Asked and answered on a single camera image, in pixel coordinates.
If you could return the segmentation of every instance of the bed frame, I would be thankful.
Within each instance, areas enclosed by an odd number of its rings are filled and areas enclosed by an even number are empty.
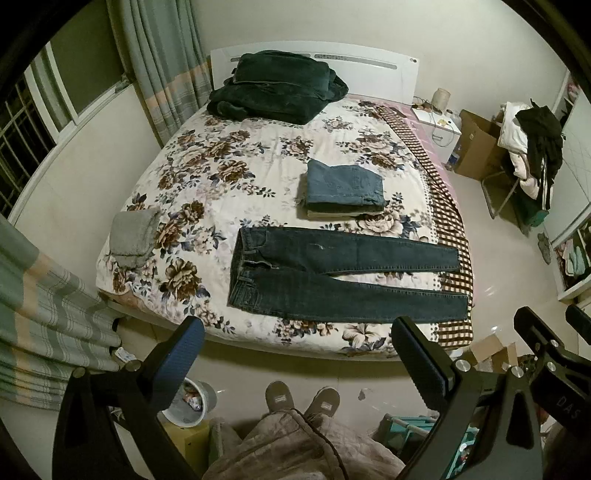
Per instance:
[[[419,62],[413,57],[380,48],[322,41],[274,41],[212,50],[213,87],[221,88],[240,56],[261,50],[282,50],[328,63],[349,86],[349,93],[410,105],[417,84]]]
[[[169,320],[156,315],[155,313],[147,313],[143,312],[142,310],[138,310],[133,307],[129,307],[127,305],[120,304],[116,301],[113,301],[109,298],[113,298],[110,295],[102,294],[103,298],[107,302],[107,306],[117,312],[120,312],[122,316],[133,317],[143,322],[151,323],[152,325],[156,325],[157,327],[161,327],[165,330],[175,331],[178,327],[176,323],[170,322]],[[255,342],[247,342],[247,341],[234,341],[234,340],[226,340],[225,338],[218,337],[216,335],[211,335],[205,332],[206,340],[216,343],[223,343],[224,345],[229,345],[233,347],[239,348],[247,348],[249,350],[256,350],[258,352],[268,352],[268,353],[276,353],[279,355],[289,355],[289,356],[305,356],[306,358],[319,358],[325,360],[342,360],[342,361],[350,361],[350,362],[384,362],[383,358],[374,358],[371,355],[355,355],[355,356],[346,356],[346,355],[339,355],[334,352],[324,353],[324,352],[311,352],[311,351],[304,351],[304,350],[297,350],[295,348],[274,348],[272,346],[267,346],[262,343],[255,343]],[[400,358],[392,358],[393,361],[399,361]]]

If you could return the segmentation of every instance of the cardboard box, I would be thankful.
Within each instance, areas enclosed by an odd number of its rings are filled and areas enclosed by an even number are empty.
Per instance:
[[[460,137],[460,158],[455,172],[471,179],[482,180],[501,169],[501,160],[509,152],[496,143],[501,127],[493,122],[462,110],[462,136]]]
[[[517,360],[517,346],[512,343],[504,347],[500,352],[495,353],[492,357],[492,371],[495,373],[506,372],[509,367],[514,367],[518,364]]]
[[[208,467],[209,453],[209,422],[203,420],[196,427],[182,428],[160,418],[164,431],[168,434],[178,451],[187,463],[198,474],[203,476]]]
[[[517,365],[517,347],[514,343],[503,346],[499,338],[493,333],[488,337],[472,342],[462,354],[473,367],[481,365],[484,371],[503,373],[509,366]]]

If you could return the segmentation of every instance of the floral bedspread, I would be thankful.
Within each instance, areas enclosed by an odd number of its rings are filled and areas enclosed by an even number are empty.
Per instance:
[[[306,163],[357,164],[384,178],[383,214],[307,219],[302,207]],[[132,292],[171,322],[202,319],[224,340],[323,355],[395,356],[390,325],[317,323],[256,315],[228,306],[230,261],[241,226],[288,225],[399,236],[437,243],[424,172],[373,103],[344,98],[307,125],[262,118],[235,122],[207,112],[191,117],[144,172],[124,209],[159,207],[153,255],[135,270],[120,268],[109,239],[97,261],[97,286]],[[441,290],[435,273],[342,275],[346,281]],[[437,341],[437,326],[421,325]]]

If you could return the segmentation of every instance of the white wall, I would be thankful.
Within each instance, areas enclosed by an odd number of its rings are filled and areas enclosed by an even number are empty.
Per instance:
[[[420,59],[416,94],[489,118],[507,100],[550,108],[566,67],[502,0],[193,0],[211,49],[272,40],[383,48]]]
[[[15,225],[91,286],[113,216],[160,151],[141,102],[129,86],[83,126],[36,185]]]

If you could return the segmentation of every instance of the window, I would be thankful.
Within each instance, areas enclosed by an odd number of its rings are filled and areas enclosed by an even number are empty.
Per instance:
[[[115,95],[116,85],[125,85],[123,73],[106,0],[92,0],[54,35],[0,105],[2,215],[12,212],[16,221],[51,161]]]
[[[80,114],[121,79],[123,65],[105,0],[86,5],[51,39],[57,69]]]
[[[8,217],[24,186],[55,147],[24,78],[0,108],[0,210]]]

